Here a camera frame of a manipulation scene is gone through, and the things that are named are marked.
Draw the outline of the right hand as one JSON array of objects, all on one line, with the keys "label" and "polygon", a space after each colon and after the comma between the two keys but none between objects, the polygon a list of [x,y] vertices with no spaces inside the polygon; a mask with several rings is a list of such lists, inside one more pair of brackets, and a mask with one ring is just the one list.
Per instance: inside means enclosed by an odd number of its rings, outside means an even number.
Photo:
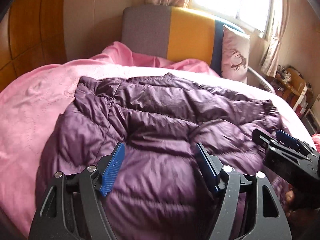
[{"label": "right hand", "polygon": [[297,215],[298,209],[296,208],[295,204],[295,196],[296,191],[295,189],[290,189],[285,193],[285,206],[284,211],[287,218],[293,219]]}]

